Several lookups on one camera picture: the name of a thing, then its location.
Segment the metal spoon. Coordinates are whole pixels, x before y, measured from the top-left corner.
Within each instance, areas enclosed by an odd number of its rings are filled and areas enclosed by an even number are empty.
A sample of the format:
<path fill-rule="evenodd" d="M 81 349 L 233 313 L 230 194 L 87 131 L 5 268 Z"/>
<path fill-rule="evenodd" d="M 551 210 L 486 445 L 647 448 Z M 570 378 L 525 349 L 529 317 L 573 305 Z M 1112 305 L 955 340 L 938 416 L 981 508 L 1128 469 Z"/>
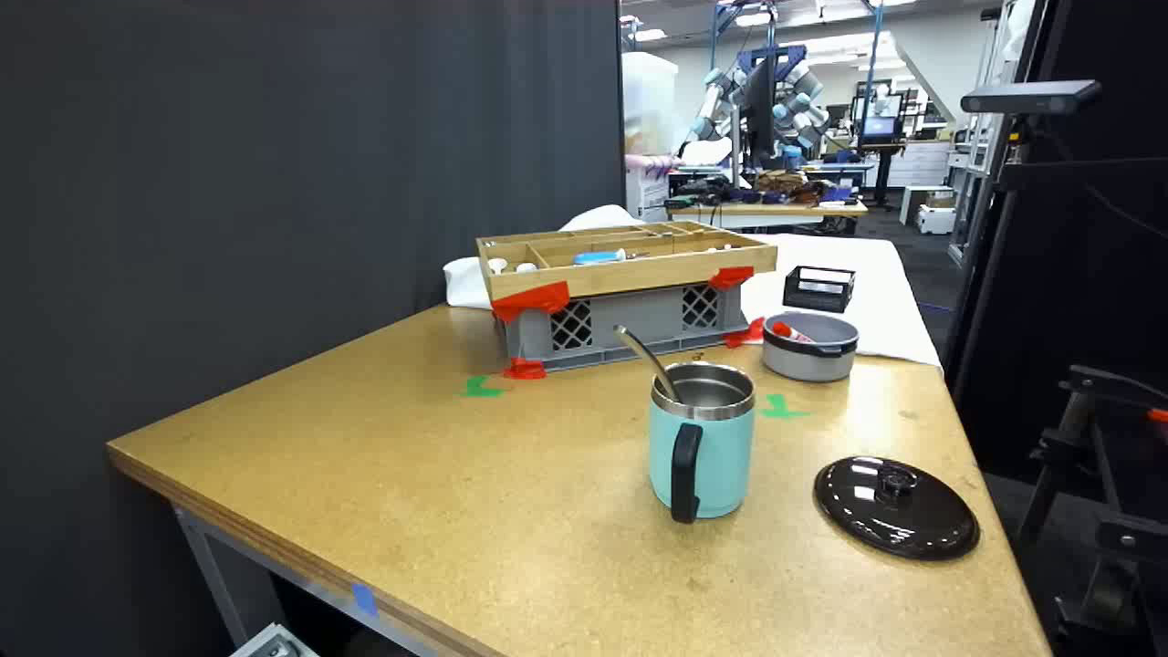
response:
<path fill-rule="evenodd" d="M 649 362 L 654 363 L 654 373 L 657 373 L 657 378 L 662 378 L 662 385 L 666 385 L 666 394 L 671 398 L 671 400 L 682 400 L 682 394 L 674 391 L 674 383 L 671 383 L 671 374 L 668 374 L 668 369 L 666 369 L 666 362 L 628 329 L 628 324 L 615 324 L 615 332 L 616 332 L 616 340 L 628 347 L 628 349 L 635 349 L 644 362 Z"/>

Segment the blue white object in tray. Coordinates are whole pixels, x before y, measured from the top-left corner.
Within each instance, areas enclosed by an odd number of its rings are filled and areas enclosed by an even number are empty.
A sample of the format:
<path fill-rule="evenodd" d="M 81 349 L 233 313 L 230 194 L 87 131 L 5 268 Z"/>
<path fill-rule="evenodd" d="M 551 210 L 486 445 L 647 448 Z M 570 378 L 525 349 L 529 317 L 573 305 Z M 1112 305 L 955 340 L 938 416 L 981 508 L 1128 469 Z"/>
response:
<path fill-rule="evenodd" d="M 576 265 L 610 265 L 610 262 L 623 262 L 628 255 L 616 246 L 616 252 L 576 252 L 573 262 Z"/>

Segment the teal insulated mug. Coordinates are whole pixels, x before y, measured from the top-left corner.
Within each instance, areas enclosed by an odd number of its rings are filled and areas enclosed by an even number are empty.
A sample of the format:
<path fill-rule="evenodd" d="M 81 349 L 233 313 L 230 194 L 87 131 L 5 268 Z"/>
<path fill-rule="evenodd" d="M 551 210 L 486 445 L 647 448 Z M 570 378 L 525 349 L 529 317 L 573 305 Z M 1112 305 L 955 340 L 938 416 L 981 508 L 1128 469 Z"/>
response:
<path fill-rule="evenodd" d="M 649 385 L 647 473 L 674 523 L 728 519 L 751 481 L 757 385 L 742 369 L 678 362 Z"/>

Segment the grey plastic crate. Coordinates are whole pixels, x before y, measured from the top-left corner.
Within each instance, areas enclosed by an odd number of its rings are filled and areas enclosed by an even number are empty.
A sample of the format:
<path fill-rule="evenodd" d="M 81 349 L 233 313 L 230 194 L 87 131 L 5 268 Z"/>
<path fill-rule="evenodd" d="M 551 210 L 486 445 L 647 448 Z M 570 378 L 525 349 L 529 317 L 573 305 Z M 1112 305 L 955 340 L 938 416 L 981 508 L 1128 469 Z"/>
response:
<path fill-rule="evenodd" d="M 501 322 L 509 356 L 576 363 L 623 356 L 616 329 L 630 329 L 654 349 L 716 343 L 748 324 L 738 287 L 671 283 L 570 300 L 557 313 L 521 308 Z"/>

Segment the wooden cutlery tray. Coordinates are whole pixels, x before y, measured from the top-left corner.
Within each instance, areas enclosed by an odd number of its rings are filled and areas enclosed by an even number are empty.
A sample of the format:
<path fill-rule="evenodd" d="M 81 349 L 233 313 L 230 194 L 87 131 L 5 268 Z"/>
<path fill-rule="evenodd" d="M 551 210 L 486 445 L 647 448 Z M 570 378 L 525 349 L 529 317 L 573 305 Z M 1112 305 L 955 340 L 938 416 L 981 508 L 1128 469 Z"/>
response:
<path fill-rule="evenodd" d="M 562 283 L 570 294 L 610 294 L 703 283 L 722 268 L 765 272 L 778 246 L 701 222 L 546 228 L 480 238 L 491 300 Z"/>

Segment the black mesh basket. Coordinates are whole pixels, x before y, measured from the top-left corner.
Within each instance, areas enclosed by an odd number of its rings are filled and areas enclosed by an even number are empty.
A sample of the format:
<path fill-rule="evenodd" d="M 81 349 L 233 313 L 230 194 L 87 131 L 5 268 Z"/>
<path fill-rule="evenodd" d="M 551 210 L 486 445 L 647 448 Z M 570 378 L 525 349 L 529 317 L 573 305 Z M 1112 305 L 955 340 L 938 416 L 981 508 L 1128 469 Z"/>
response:
<path fill-rule="evenodd" d="M 854 294 L 854 272 L 848 265 L 792 265 L 786 272 L 780 300 L 787 305 L 843 313 Z"/>

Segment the grey toy pot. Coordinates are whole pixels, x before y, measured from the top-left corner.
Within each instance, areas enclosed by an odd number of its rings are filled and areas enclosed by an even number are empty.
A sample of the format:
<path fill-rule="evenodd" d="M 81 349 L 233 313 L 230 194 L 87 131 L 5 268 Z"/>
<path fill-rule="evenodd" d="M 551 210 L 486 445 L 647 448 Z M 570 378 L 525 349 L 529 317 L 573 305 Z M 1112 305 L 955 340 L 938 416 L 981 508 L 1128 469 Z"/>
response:
<path fill-rule="evenodd" d="M 772 335 L 765 322 L 787 322 L 796 340 Z M 798 383 L 835 383 L 851 374 L 859 329 L 843 317 L 780 308 L 763 322 L 763 363 Z"/>

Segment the white table cloth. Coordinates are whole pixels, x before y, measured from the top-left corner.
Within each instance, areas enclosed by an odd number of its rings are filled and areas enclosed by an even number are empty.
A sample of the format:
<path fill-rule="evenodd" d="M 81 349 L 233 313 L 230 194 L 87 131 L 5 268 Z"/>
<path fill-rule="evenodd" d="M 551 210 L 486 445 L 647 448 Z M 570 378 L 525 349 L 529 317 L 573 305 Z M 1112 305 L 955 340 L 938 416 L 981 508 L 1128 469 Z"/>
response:
<path fill-rule="evenodd" d="M 576 210 L 557 228 L 599 228 L 599 225 L 649 225 L 630 217 L 621 205 L 594 205 Z M 778 244 L 778 268 L 746 282 L 742 308 L 748 322 L 787 308 L 786 278 L 796 265 L 835 265 L 854 268 L 851 300 L 841 317 L 859 329 L 859 349 L 873 356 L 903 356 L 943 369 L 938 347 L 925 324 L 903 255 L 882 238 L 818 238 L 818 234 L 748 234 Z M 455 255 L 438 265 L 446 305 L 491 308 L 486 278 L 480 255 Z"/>

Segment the black round lid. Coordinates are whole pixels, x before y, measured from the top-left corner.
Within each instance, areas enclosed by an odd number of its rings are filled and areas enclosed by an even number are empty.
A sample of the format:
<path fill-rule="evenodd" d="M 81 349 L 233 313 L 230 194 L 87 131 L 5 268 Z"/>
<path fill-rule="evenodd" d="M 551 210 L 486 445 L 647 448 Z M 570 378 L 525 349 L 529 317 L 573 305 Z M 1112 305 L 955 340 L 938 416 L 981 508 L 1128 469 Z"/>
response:
<path fill-rule="evenodd" d="M 955 490 L 891 454 L 825 463 L 813 473 L 813 503 L 848 536 L 898 559 L 949 563 L 981 536 Z"/>

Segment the black tripod stand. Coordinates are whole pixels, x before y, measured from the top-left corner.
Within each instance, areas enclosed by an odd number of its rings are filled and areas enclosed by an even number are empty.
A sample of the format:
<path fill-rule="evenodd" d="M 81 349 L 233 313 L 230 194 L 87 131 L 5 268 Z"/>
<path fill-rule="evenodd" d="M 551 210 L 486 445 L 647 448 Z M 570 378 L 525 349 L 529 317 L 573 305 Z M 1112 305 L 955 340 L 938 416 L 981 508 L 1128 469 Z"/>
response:
<path fill-rule="evenodd" d="M 1094 484 L 1092 574 L 1076 599 L 1053 599 L 1053 632 L 1104 645 L 1146 638 L 1154 657 L 1165 657 L 1168 394 L 1092 363 L 1071 363 L 1060 385 L 1065 391 L 1065 403 L 1033 448 L 1039 473 L 1016 532 L 1016 552 L 1028 559 L 1062 493 Z"/>

